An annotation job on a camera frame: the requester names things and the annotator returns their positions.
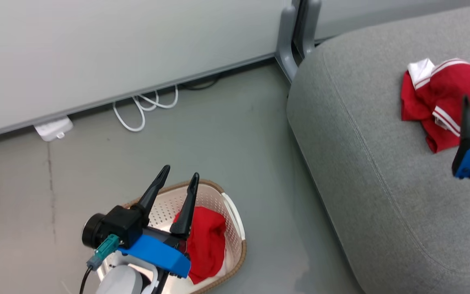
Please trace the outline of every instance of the white plastic basket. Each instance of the white plastic basket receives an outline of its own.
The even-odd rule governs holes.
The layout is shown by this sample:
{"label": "white plastic basket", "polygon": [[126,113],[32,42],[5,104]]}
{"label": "white plastic basket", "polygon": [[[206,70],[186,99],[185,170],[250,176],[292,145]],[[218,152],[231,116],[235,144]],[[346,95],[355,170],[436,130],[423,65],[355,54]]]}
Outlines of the white plastic basket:
{"label": "white plastic basket", "polygon": [[[182,204],[186,197],[186,189],[188,183],[181,183],[168,188],[163,188],[157,198],[150,212],[150,227],[169,231],[170,226],[175,219],[177,213],[181,211]],[[129,208],[136,203],[139,199],[125,204]],[[244,234],[244,227],[240,218],[239,212],[235,207],[230,197],[224,193],[222,188],[217,184],[208,181],[200,180],[197,190],[197,200],[195,206],[202,206],[218,212],[226,219],[226,270],[227,274],[222,277],[211,277],[194,285],[188,279],[179,279],[177,277],[169,276],[164,286],[163,294],[201,294],[214,288],[230,277],[232,277],[242,266],[246,258],[246,236]],[[110,270],[108,264],[112,259],[110,255],[97,270],[99,279],[102,281],[106,273]],[[151,278],[151,272],[148,270],[133,266],[139,271],[143,272],[146,276]]]}

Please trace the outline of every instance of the white cord loop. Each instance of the white cord loop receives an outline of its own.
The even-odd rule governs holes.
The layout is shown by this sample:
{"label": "white cord loop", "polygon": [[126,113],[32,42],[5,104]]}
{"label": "white cord loop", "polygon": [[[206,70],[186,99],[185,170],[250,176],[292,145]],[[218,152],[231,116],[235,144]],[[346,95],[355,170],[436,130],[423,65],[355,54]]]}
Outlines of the white cord loop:
{"label": "white cord loop", "polygon": [[123,126],[129,130],[129,131],[132,131],[132,132],[140,132],[142,129],[144,129],[144,126],[146,124],[146,118],[144,116],[144,112],[143,111],[152,111],[152,110],[155,110],[155,108],[157,107],[160,107],[160,108],[164,108],[164,109],[170,109],[170,108],[173,108],[177,102],[179,101],[179,89],[177,88],[177,85],[175,85],[175,98],[173,99],[173,102],[172,104],[169,104],[169,105],[164,105],[164,104],[160,104],[159,103],[159,93],[157,93],[157,91],[155,91],[155,101],[149,99],[149,98],[146,98],[145,96],[143,95],[139,95],[139,97],[141,97],[142,99],[144,99],[144,101],[147,101],[149,103],[152,104],[152,106],[150,107],[143,107],[140,102],[139,102],[139,98],[137,98],[137,96],[133,96],[132,99],[134,99],[134,103],[135,105],[137,106],[139,112],[140,112],[140,117],[142,119],[142,123],[140,124],[140,126],[138,128],[132,128],[130,126],[128,126],[124,121],[123,119],[121,118],[121,116],[119,115],[119,112],[117,111],[117,108],[115,106],[115,101],[112,103],[112,106],[113,106],[113,111],[115,112],[115,116],[117,117],[117,119],[119,119],[119,121],[121,122],[121,124],[123,124]]}

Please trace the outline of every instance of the floor crack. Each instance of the floor crack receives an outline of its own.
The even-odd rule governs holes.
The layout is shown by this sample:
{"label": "floor crack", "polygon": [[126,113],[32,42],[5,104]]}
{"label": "floor crack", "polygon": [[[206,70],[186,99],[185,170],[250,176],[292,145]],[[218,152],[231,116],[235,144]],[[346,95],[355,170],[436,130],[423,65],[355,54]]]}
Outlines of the floor crack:
{"label": "floor crack", "polygon": [[54,244],[56,244],[55,234],[55,193],[54,193],[54,178],[52,176],[52,157],[50,154],[50,142],[47,143],[48,155],[48,175],[50,177],[50,208],[52,209],[52,233],[54,234]]}

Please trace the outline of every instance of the gray fabric upholstery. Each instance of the gray fabric upholstery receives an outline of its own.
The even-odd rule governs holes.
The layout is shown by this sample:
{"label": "gray fabric upholstery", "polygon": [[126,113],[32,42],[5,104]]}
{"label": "gray fabric upholstery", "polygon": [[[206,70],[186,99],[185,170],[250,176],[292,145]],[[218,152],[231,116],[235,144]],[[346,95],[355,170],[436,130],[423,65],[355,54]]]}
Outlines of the gray fabric upholstery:
{"label": "gray fabric upholstery", "polygon": [[401,121],[407,63],[470,61],[470,7],[341,35],[304,60],[289,123],[367,294],[470,294],[470,180]]}

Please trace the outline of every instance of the green connector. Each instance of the green connector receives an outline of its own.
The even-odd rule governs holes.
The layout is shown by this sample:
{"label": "green connector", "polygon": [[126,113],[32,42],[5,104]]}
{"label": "green connector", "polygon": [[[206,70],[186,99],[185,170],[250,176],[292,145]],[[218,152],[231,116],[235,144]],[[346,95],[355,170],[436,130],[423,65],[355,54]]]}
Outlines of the green connector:
{"label": "green connector", "polygon": [[93,256],[88,259],[86,262],[86,266],[90,267],[92,270],[97,270],[99,266],[103,263],[104,259],[108,257],[108,255],[114,253],[119,248],[119,237],[110,234],[104,240],[97,249],[95,249]]}

